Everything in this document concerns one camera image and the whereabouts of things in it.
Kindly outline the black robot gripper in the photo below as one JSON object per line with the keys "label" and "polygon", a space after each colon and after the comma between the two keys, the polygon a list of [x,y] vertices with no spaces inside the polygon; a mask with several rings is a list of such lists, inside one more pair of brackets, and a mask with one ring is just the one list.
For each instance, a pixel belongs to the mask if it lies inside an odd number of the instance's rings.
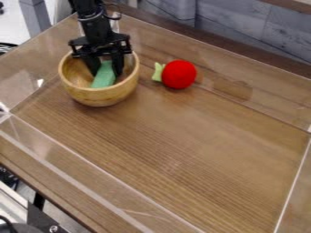
{"label": "black robot gripper", "polygon": [[123,74],[125,68],[125,55],[131,54],[133,48],[130,44],[130,35],[111,33],[106,40],[99,43],[90,43],[84,36],[72,39],[68,42],[68,46],[72,48],[72,56],[83,56],[83,61],[89,67],[90,73],[95,76],[102,67],[102,60],[98,56],[113,57],[113,68],[115,75]]}

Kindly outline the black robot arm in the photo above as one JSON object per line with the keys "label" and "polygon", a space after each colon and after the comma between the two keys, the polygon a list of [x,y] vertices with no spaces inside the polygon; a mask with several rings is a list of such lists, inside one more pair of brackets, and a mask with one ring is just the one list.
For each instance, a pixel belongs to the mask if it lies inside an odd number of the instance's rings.
{"label": "black robot arm", "polygon": [[68,42],[72,57],[80,58],[90,73],[97,75],[102,66],[101,57],[110,56],[114,72],[121,76],[126,64],[125,55],[133,53],[130,35],[115,32],[111,27],[111,20],[118,21],[121,16],[109,16],[102,0],[72,0],[72,5],[84,33]]}

